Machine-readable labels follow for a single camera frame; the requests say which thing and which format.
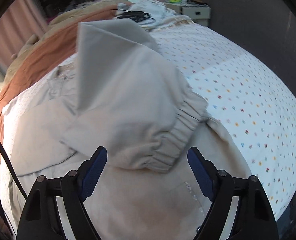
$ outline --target gray wall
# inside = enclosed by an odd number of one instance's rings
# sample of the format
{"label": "gray wall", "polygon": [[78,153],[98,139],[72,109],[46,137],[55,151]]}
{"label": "gray wall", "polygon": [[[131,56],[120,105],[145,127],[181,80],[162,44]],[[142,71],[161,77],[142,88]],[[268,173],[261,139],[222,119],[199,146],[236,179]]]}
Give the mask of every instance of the gray wall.
{"label": "gray wall", "polygon": [[273,70],[296,96],[296,17],[283,0],[203,0],[210,28]]}

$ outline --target white bedding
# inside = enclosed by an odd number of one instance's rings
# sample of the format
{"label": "white bedding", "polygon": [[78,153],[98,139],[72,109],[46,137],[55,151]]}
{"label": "white bedding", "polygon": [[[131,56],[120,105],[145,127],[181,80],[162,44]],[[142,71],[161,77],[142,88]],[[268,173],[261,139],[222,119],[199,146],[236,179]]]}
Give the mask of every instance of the white bedding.
{"label": "white bedding", "polygon": [[[230,132],[251,171],[262,181],[278,219],[296,189],[295,97],[263,63],[209,28],[183,25],[151,35],[162,55],[180,68],[193,91],[209,102],[208,111]],[[4,108],[4,147],[8,155],[19,117],[50,75]],[[1,201],[14,225],[9,204],[10,176],[3,161],[0,176]]]}

